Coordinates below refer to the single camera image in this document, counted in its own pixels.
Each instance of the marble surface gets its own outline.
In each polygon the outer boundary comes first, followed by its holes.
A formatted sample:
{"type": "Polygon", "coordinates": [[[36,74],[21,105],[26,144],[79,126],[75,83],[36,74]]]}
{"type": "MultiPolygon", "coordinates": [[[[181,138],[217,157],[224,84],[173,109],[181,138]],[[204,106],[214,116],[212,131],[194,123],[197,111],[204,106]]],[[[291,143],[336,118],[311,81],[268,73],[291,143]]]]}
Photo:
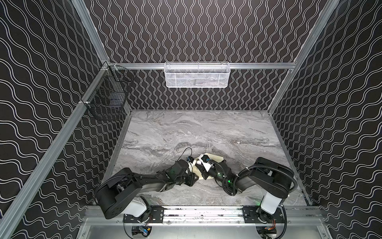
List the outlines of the marble surface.
{"type": "MultiPolygon", "coordinates": [[[[289,167],[266,112],[257,111],[134,111],[114,173],[124,167],[154,174],[174,164],[186,147],[193,157],[202,153],[223,156],[234,173],[264,157],[289,167]]],[[[187,150],[181,159],[190,155],[187,150]]],[[[213,179],[192,187],[175,185],[166,192],[142,193],[153,205],[258,205],[265,190],[257,185],[235,197],[213,179]]],[[[306,205],[296,189],[285,205],[306,205]]]]}

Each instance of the wallpaper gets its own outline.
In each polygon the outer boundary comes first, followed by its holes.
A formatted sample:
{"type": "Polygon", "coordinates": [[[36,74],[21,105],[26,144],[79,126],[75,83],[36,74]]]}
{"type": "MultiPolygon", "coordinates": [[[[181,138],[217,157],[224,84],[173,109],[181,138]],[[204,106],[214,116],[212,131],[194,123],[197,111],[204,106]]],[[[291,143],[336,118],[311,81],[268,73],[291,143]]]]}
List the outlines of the wallpaper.
{"type": "Polygon", "coordinates": [[[101,63],[70,0],[0,0],[0,218],[101,63]]]}
{"type": "Polygon", "coordinates": [[[231,70],[226,88],[168,88],[163,70],[139,70],[128,102],[132,109],[267,110],[287,72],[231,70]]]}
{"type": "Polygon", "coordinates": [[[382,238],[382,1],[342,0],[274,118],[335,239],[382,238]]]}
{"type": "Polygon", "coordinates": [[[76,238],[122,126],[123,121],[97,121],[86,111],[12,238],[76,238]]]}
{"type": "Polygon", "coordinates": [[[111,62],[293,62],[326,0],[85,3],[111,62]]]}

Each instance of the metal base plate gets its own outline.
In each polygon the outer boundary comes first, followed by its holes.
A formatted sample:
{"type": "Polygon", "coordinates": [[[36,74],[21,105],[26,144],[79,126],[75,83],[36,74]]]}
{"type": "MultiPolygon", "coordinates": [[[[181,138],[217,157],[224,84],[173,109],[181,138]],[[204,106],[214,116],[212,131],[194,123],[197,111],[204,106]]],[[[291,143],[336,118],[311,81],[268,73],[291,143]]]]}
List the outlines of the metal base plate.
{"type": "MultiPolygon", "coordinates": [[[[163,222],[163,212],[164,208],[161,206],[151,206],[151,213],[152,219],[149,221],[149,223],[162,223],[163,222]]],[[[124,223],[141,223],[138,221],[138,218],[134,217],[133,215],[125,214],[123,217],[124,223]]]]}
{"type": "MultiPolygon", "coordinates": [[[[244,216],[244,222],[245,223],[257,223],[257,224],[263,224],[256,215],[256,210],[260,206],[244,206],[243,207],[243,216],[244,216]]],[[[273,214],[273,218],[275,218],[276,223],[284,223],[284,216],[281,212],[280,208],[276,209],[276,212],[273,214]]]]}

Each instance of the pale yellow board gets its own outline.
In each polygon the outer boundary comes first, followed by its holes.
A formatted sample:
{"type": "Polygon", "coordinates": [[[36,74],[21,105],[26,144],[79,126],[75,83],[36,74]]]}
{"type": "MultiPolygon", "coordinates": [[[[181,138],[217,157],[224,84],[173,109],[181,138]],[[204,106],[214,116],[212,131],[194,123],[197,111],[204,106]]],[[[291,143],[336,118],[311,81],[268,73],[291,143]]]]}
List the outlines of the pale yellow board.
{"type": "MultiPolygon", "coordinates": [[[[218,163],[220,163],[221,161],[224,160],[224,158],[221,157],[221,156],[217,156],[217,155],[210,154],[210,153],[205,153],[205,154],[208,155],[208,157],[209,157],[210,159],[215,160],[215,161],[218,162],[218,163]]],[[[193,172],[199,177],[199,179],[203,179],[203,177],[202,177],[202,173],[199,171],[199,169],[198,169],[195,165],[192,166],[192,170],[193,170],[193,172]]]]}

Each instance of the white mesh basket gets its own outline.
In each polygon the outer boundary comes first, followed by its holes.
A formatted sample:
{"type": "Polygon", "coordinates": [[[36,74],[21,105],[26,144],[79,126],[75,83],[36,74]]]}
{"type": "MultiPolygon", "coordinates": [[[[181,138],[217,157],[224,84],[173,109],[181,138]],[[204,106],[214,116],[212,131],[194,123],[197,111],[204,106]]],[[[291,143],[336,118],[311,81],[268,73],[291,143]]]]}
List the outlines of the white mesh basket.
{"type": "Polygon", "coordinates": [[[166,62],[164,72],[170,88],[225,88],[231,70],[228,62],[166,62]]]}

